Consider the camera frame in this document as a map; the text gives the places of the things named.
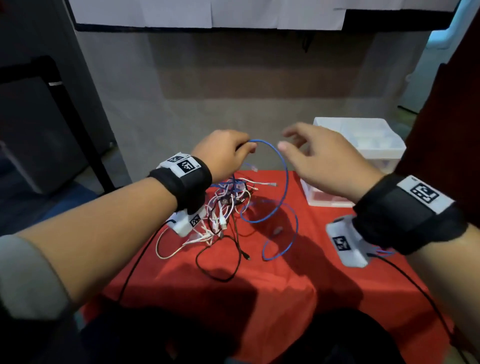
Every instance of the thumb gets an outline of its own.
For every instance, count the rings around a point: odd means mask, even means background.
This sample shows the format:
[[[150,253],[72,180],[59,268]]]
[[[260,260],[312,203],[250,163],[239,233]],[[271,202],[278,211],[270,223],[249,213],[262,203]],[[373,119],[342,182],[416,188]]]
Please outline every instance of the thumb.
[[[250,153],[253,153],[255,151],[256,147],[257,147],[257,143],[247,142],[244,145],[242,145],[240,148],[238,148],[237,152],[235,153],[235,156],[240,163],[243,163],[245,158]]]
[[[298,170],[301,169],[305,163],[305,159],[307,158],[299,149],[294,146],[292,143],[289,142],[278,142],[278,150],[282,152],[282,154],[287,157],[293,167]]]

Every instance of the finger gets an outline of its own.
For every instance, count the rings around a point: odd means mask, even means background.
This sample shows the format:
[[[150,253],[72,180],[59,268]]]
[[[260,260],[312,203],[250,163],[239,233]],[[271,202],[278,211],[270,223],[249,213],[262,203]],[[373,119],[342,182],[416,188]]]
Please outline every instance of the finger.
[[[307,157],[296,146],[282,141],[278,143],[278,150],[293,164],[297,172],[303,169]]]
[[[248,142],[242,145],[237,152],[235,153],[235,158],[239,164],[243,163],[245,158],[250,154],[254,153],[257,148],[257,143]]]
[[[307,142],[307,140],[300,135],[295,135],[292,140],[292,144],[296,146],[297,148],[300,148],[302,145],[304,145]]]
[[[231,140],[235,143],[235,146],[248,142],[250,136],[247,133],[239,132],[237,130],[227,130],[230,134]]]
[[[315,130],[318,128],[318,126],[311,125],[311,124],[305,124],[304,122],[298,122],[296,124],[293,124],[286,128],[282,135],[284,137],[289,137],[292,135],[300,135],[303,136],[307,141],[310,141],[310,135],[315,132]]]

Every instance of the hand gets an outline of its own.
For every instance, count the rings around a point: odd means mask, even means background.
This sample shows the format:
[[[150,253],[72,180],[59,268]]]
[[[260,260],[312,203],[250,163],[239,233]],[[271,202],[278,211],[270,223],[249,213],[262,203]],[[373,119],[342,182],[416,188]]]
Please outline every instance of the hand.
[[[238,171],[256,143],[249,143],[249,135],[236,130],[215,130],[192,151],[210,169],[213,183],[226,180]]]
[[[357,203],[383,177],[340,133],[302,122],[283,131],[278,149],[308,184]],[[308,153],[298,148],[309,143]]]

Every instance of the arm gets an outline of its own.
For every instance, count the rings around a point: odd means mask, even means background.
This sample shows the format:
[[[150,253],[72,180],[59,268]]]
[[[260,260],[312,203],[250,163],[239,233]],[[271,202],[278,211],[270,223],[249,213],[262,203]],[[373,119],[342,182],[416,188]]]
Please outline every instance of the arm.
[[[292,136],[293,143],[280,142],[278,149],[305,181],[327,193],[356,203],[383,177],[339,133],[298,123],[284,136]],[[305,143],[306,154],[298,149]],[[461,237],[430,243],[407,261],[480,349],[480,231],[469,225]]]
[[[207,165],[213,182],[219,182],[254,151],[255,143],[247,143],[248,139],[245,133],[216,131],[192,155]],[[162,184],[145,178],[17,235],[42,252],[71,300],[82,305],[129,262],[176,208],[176,198]]]

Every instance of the right hand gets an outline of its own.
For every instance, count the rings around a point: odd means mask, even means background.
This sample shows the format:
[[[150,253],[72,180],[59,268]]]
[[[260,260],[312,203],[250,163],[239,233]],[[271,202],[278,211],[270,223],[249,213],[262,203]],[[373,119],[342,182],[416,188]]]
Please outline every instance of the right hand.
[[[278,149],[308,184],[357,203],[384,176],[340,133],[298,122],[283,131],[292,143],[279,142]],[[309,144],[308,152],[300,148]]]

